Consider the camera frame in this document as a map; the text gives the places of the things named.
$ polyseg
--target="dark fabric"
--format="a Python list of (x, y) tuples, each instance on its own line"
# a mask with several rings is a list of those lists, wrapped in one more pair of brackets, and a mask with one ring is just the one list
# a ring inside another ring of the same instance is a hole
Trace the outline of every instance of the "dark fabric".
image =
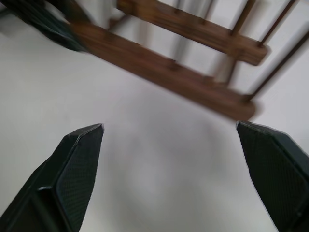
[(50, 40), (70, 50), (85, 51), (85, 47), (70, 28), (45, 9), (43, 0), (0, 0), (0, 2)]

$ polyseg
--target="metal rod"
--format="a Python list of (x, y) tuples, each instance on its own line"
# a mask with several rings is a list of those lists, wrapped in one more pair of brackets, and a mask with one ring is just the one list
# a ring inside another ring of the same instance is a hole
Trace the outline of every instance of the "metal rod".
[(231, 36), (236, 35), (239, 30), (241, 29), (242, 25), (244, 24), (246, 18), (248, 17), (251, 9), (253, 8), (255, 4), (255, 0), (248, 0), (245, 7), (243, 8), (235, 26), (233, 27), (232, 31), (231, 31)]
[(256, 90), (247, 96), (244, 96), (243, 101), (249, 102), (254, 98), (261, 89), (276, 75), (276, 73), (285, 65), (285, 63), (296, 53), (296, 51), (309, 39), (309, 29), (305, 35), (297, 42), (291, 51), (282, 59), (282, 61), (273, 69), (273, 71), (264, 79), (264, 81), (256, 88)]
[(208, 4), (207, 4), (207, 2), (206, 2), (206, 4), (205, 4), (205, 14), (204, 14), (204, 21), (203, 21), (203, 23), (205, 23), (206, 20), (208, 20), (209, 14), (210, 14), (211, 10), (213, 9), (214, 3), (215, 3), (215, 0), (209, 0), (209, 3), (208, 3)]
[(290, 9), (292, 8), (292, 6), (294, 5), (294, 3), (296, 3), (298, 0), (290, 0), (288, 2), (288, 4), (286, 5), (286, 7), (284, 8), (284, 10), (282, 11), (282, 13), (279, 15), (279, 17), (277, 18), (277, 20), (275, 21), (275, 23), (271, 26), (271, 28), (269, 29), (269, 31), (266, 33), (266, 35), (264, 36), (264, 38), (261, 40), (261, 42), (258, 42), (258, 46), (261, 47), (266, 40), (271, 36), (271, 34), (274, 32), (274, 30), (276, 29), (276, 27), (282, 23), (285, 20), (285, 16), (286, 14), (290, 11)]

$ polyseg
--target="white floor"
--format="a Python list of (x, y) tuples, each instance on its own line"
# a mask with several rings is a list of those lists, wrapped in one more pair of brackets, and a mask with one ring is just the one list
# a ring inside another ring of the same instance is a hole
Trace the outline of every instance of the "white floor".
[[(95, 19), (99, 4), (84, 1)], [(226, 27), (242, 0), (220, 0)], [(282, 0), (268, 0), (247, 33), (258, 39)], [(302, 0), (259, 67), (241, 64), (247, 91), (301, 26)], [(121, 35), (134, 40), (137, 20)], [(251, 183), (235, 122), (89, 54), (69, 51), (15, 18), (0, 22), (0, 214), (61, 138), (104, 123), (98, 175), (82, 232), (275, 232)], [(169, 56), (176, 35), (153, 26), (150, 48)], [(210, 73), (218, 54), (195, 42), (184, 64)], [(307, 49), (257, 101), (252, 121), (290, 134), (309, 152)]]

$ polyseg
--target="wooden chair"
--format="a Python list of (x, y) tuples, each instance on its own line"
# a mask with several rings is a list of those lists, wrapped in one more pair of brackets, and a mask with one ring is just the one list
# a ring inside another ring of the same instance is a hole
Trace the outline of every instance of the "wooden chair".
[[(196, 16), (198, 9), (201, 7), (201, 0), (191, 0), (188, 12), (181, 10), (181, 0), (176, 0), (174, 6), (166, 5), (157, 0), (117, 0), (117, 9), (124, 13), (120, 18), (109, 17), (112, 5), (109, 1), (111, 0), (103, 1), (106, 3), (105, 15), (109, 18), (109, 26), (106, 29), (94, 25), (74, 0), (48, 0), (60, 11), (64, 12), (65, 10), (66, 20), (69, 22), (67, 26), (73, 32), (70, 38), (76, 36), (79, 40), (78, 43), (80, 42), (84, 47), (84, 49), (77, 48), (76, 50), (87, 51), (234, 120), (248, 120), (254, 115), (256, 110), (253, 102), (254, 97), (260, 93), (263, 87), (309, 37), (308, 27), (305, 34), (287, 52), (286, 56), (274, 66), (268, 75), (262, 77), (261, 84), (252, 93), (242, 95), (229, 88), (234, 77), (235, 67), (240, 61), (254, 66), (263, 61), (270, 52), (265, 43), (275, 33), (276, 28), (283, 22), (289, 11), (297, 3), (297, 0), (290, 0), (287, 3), (261, 41), (256, 41), (241, 34), (241, 30), (248, 26), (248, 21), (253, 15), (258, 0), (247, 0), (245, 2), (232, 29), (227, 29), (209, 21), (215, 0), (207, 2), (208, 4), (204, 7), (203, 17)], [(2, 2), (7, 5), (11, 4), (8, 0), (2, 0)], [(113, 33), (131, 15), (142, 20), (139, 43), (129, 41)], [(148, 23), (180, 35), (180, 39), (175, 44), (175, 52), (172, 58), (146, 48)], [(53, 39), (58, 35), (47, 36)], [(223, 66), (228, 67), (227, 76), (223, 82), (216, 81), (217, 74), (208, 76), (180, 65), (189, 40), (225, 54), (225, 57), (218, 64), (219, 69)]]

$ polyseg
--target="wooden rail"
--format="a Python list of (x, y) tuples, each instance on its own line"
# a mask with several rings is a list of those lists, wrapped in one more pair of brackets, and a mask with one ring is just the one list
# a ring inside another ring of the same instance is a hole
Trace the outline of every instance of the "wooden rail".
[(91, 24), (71, 24), (88, 51), (152, 83), (206, 106), (234, 120), (254, 115), (252, 101), (243, 103), (242, 95), (214, 84), (211, 77), (179, 66), (172, 70), (171, 59), (111, 34)]
[[(139, 17), (137, 6), (140, 4), (138, 0), (118, 0), (117, 8), (126, 14)], [(196, 41), (200, 44), (211, 47), (222, 53), (229, 53), (230, 48), (233, 50), (241, 50), (239, 61), (244, 61), (252, 65), (259, 65), (267, 55), (269, 48), (267, 46), (257, 46), (257, 41), (249, 37), (237, 35), (237, 39), (231, 36), (231, 30), (220, 25), (207, 21), (197, 16), (191, 15), (184, 11), (175, 12), (175, 8), (159, 1), (155, 3), (155, 14), (147, 18), (149, 23), (172, 31), (185, 38)], [(197, 23), (192, 30), (186, 28), (183, 22), (188, 18), (196, 18)]]

